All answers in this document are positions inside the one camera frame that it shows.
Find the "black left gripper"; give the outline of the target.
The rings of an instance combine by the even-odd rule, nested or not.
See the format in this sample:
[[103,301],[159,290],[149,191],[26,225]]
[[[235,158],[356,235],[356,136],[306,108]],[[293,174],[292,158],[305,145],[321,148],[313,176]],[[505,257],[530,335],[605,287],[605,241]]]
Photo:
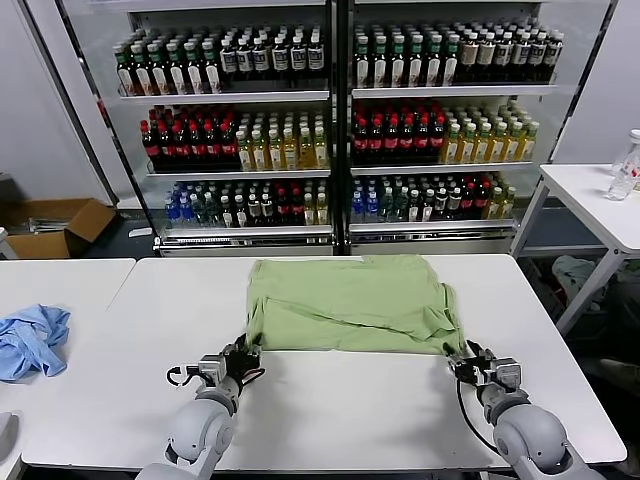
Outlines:
[[225,351],[226,374],[238,384],[249,384],[263,374],[261,342],[262,336],[256,335],[246,346],[246,334],[242,334]]

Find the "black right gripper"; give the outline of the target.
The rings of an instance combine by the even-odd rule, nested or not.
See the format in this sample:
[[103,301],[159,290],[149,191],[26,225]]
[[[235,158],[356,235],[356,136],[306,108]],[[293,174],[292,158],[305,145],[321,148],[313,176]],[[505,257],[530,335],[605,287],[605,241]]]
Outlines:
[[467,345],[474,356],[463,358],[447,342],[443,343],[442,349],[448,359],[451,372],[457,380],[467,385],[489,384],[492,381],[492,362],[495,356],[490,350],[483,350],[472,340],[468,340]]

